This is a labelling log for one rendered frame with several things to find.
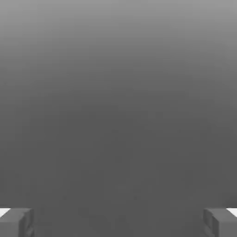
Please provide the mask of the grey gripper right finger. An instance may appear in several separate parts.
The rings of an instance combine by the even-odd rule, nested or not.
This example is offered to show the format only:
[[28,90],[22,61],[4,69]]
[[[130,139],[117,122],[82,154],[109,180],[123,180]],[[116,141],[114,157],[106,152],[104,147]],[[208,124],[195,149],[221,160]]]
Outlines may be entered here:
[[237,208],[205,208],[204,237],[237,237]]

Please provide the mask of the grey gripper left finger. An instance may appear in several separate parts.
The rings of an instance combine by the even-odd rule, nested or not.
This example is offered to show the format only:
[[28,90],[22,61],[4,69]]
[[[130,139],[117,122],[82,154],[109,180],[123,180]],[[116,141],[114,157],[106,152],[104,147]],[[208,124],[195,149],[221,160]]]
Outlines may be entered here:
[[0,208],[0,237],[35,237],[32,208]]

